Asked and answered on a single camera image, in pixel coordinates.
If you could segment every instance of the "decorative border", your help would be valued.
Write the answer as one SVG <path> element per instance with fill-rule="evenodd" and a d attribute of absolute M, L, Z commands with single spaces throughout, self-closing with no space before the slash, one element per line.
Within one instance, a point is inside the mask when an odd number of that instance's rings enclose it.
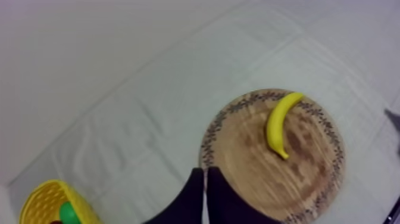
<path fill-rule="evenodd" d="M 209 168 L 210 166 L 214 165 L 214 150 L 212 149 L 212 144 L 217 140 L 217 133 L 222 130 L 223 122 L 227 119 L 227 115 L 235 114 L 243 108 L 247 108 L 258 101 L 264 102 L 266 100 L 278 101 L 282 99 L 284 96 L 289 94 L 287 93 L 277 93 L 273 91 L 268 91 L 264 94 L 255 94 L 250 93 L 250 97 L 248 99 L 242 99 L 237 103 L 230 104 L 228 107 L 222 109 L 217 116 L 215 117 L 214 121 L 208 127 L 204 139 L 202 141 L 201 150 L 203 153 L 202 162 L 205 165 L 205 168 Z M 340 176 L 340 172 L 342 166 L 344 164 L 345 153 L 340 144 L 340 138 L 335 133 L 333 125 L 328 121 L 325 117 L 321 108 L 315 108 L 315 104 L 310 104 L 308 102 L 300 101 L 297 105 L 303 109 L 307 114 L 316 117 L 318 119 L 318 123 L 324 127 L 324 133 L 329 137 L 329 143 L 334 146 L 334 153 L 336 158 L 332 161 L 333 171 L 330 174 L 330 181 L 317 198 L 313 201 L 313 205 L 297 214 L 290 214 L 284 222 L 287 224 L 291 223 L 302 223 L 303 221 L 307 220 L 307 216 L 314 216 L 314 212 L 318 211 L 323 203 L 327 200 L 328 195 L 331 193 L 333 188 L 335 187 L 335 182 L 338 180 Z"/>

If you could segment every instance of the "green object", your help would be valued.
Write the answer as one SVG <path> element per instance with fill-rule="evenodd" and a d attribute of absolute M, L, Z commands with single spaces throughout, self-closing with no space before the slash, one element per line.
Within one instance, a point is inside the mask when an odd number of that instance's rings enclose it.
<path fill-rule="evenodd" d="M 78 215 L 72 208 L 71 202 L 67 201 L 60 207 L 60 219 L 62 224 L 80 224 Z"/>

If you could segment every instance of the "table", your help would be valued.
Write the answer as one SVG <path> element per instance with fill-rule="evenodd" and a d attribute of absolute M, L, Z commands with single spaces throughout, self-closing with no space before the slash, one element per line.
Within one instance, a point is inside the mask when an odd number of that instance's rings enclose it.
<path fill-rule="evenodd" d="M 383 113 L 400 112 L 395 6 L 394 0 L 237 5 L 73 123 L 10 184 L 15 213 L 35 185 L 60 178 L 105 223 L 143 222 L 173 200 L 198 166 L 202 136 L 221 107 L 255 89 L 283 88 L 322 105 L 346 148 L 342 189 L 316 223 L 383 222 L 400 195 L 398 134 Z"/>

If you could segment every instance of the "banana tip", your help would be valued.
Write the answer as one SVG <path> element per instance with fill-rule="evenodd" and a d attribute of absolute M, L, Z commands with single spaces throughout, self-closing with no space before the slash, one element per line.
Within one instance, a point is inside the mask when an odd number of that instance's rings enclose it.
<path fill-rule="evenodd" d="M 289 155 L 287 153 L 280 153 L 280 156 L 284 159 L 287 160 L 289 158 Z"/>

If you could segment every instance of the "wood grain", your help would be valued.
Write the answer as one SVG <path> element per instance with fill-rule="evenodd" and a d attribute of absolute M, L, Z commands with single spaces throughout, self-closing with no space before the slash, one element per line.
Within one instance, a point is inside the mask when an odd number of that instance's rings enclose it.
<path fill-rule="evenodd" d="M 267 118 L 290 91 L 263 89 L 234 99 L 210 123 L 201 166 L 218 166 L 252 207 L 285 223 L 310 223 L 328 208 L 345 171 L 343 141 L 333 121 L 304 98 L 285 118 L 284 161 L 268 147 Z"/>

